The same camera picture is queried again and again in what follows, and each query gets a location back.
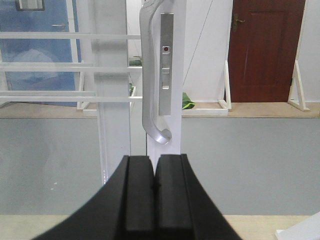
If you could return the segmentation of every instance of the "gray wall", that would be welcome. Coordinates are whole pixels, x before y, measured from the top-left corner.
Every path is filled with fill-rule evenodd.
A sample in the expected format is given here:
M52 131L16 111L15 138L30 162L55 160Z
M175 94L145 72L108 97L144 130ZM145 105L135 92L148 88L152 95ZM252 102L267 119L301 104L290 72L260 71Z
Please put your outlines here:
M182 153L224 214L320 211L320 119L184 118Z

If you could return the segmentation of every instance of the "glass door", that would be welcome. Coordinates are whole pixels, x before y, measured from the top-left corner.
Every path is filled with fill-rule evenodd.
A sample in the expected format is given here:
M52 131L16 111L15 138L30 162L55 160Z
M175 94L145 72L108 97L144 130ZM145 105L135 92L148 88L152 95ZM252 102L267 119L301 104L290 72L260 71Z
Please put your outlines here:
M38 19L37 13L46 10L49 2L52 1L0 0L2 11L16 11L13 18L27 13L32 19L29 23L44 21ZM61 6L68 6L68 2L62 1ZM140 34L128 31L125 0L72 2L76 3L72 12L77 13L77 32L67 32L70 19L69 24L63 21L49 24L55 30L65 28L66 32L41 29L39 34L36 29L30 30L31 26L28 32L22 28L0 32L3 43L0 71L5 73L8 86L22 86L14 91L10 91L11 87L0 89L0 102L11 102L0 107L0 236L7 239L31 239L70 216L108 181L124 155L148 154L155 165L160 154L180 153L185 1L144 3L145 10L150 10L149 4L156 6L151 14L141 17L142 21L152 20L153 34L146 34L144 28L141 38L148 43L153 38L153 58L145 57L149 50L143 50L143 45L140 55L142 62L154 61L152 79L142 73L141 66L129 65L128 42L139 42ZM141 0L136 2L141 8ZM160 43L162 14L174 14L171 46ZM45 44L48 39L57 44ZM81 62L73 62L72 40L78 40ZM16 47L9 48L10 42L15 42ZM62 42L68 44L60 51ZM24 54L23 61L9 59L7 53L16 53L20 47L17 54ZM56 56L52 61L41 61L40 55L35 54L27 61L33 49L40 51L40 47L48 47L54 55L65 53L66 58ZM171 101L166 105L168 113L164 114L159 113L163 101L160 89L168 90L160 82L161 71L167 68L160 65L161 51L167 51L163 47L171 47L172 53L169 67L172 82L168 88ZM58 76L60 80L49 81L53 87L48 88L26 85L43 83L45 74ZM79 88L57 87L74 86L74 78L62 77L63 74L79 76ZM24 79L24 75L33 79ZM135 96L130 97L129 83L136 84ZM146 89L145 83L151 85ZM89 103L86 114L73 106L75 102ZM168 129L171 134L167 141L155 139L148 123L161 132Z

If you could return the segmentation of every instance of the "white railing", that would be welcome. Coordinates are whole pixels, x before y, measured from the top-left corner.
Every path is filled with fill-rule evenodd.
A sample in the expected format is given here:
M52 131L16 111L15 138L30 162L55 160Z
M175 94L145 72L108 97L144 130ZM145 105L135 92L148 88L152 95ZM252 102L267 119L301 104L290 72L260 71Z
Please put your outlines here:
M140 35L91 34L83 32L0 32L0 39L81 39L81 40L139 40ZM141 96L96 96L85 91L85 73L141 73L141 66L107 67L83 62L2 62L0 72L74 72L80 73L77 91L10 91L0 90L0 104L6 102L77 102L77 109L85 109L89 103L141 102Z
M83 39L83 40L139 40L140 35L91 34L89 32L0 32L0 39Z
M140 73L141 66L105 67L80 62L0 62L1 72Z

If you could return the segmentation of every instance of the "white wooden stand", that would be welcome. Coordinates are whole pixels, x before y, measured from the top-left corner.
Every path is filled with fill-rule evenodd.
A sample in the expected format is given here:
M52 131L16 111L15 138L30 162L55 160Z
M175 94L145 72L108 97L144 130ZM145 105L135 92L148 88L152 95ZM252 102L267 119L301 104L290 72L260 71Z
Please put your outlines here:
M224 89L225 89L225 99L218 99L218 103L223 109L232 109L231 105L231 94L230 94L230 81L229 81L229 65L228 61L224 62Z
M294 100L293 96L292 96L293 92L294 92L295 85L296 85L296 89L297 89L297 93L298 93L298 100ZM302 79L301 79L301 73L300 73L298 60L296 60L294 62L292 83L291 83L291 87L290 87L288 103L303 112L310 112L310 109L307 108L307 106L306 106L304 89L302 87Z
M320 212L275 235L278 240L320 240Z

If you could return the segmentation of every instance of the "wire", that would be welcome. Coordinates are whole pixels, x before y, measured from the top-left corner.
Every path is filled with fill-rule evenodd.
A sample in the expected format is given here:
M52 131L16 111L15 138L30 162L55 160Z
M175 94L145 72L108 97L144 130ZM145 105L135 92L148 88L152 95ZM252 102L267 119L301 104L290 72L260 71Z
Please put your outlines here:
M208 19L208 15L209 15L209 12L210 12L210 10L211 10L211 6L212 6L212 3L213 3L213 2L214 2L214 0L211 0L211 3L210 3L210 6L209 6L209 9L208 9L208 12L206 13L205 20L204 20L204 23L203 23L203 25L202 25L202 29L201 29L201 32L200 32L198 41L197 41L197 43L196 43L194 52L193 52L192 57L191 57L191 60L190 60L190 64L189 64L188 70L186 71L186 74L185 74L185 77L184 77L184 80L183 80L183 85L185 85L185 82L186 82L186 79L187 79L187 76L188 76L188 73L189 73L189 70L190 70L192 61L194 60L194 56L195 56L195 53L196 53L196 51L197 51L197 48L198 48L198 45L199 45L199 41L200 41L202 32L203 32L203 30L204 30L204 28L205 28L205 25L206 25L206 22L207 22L207 19Z

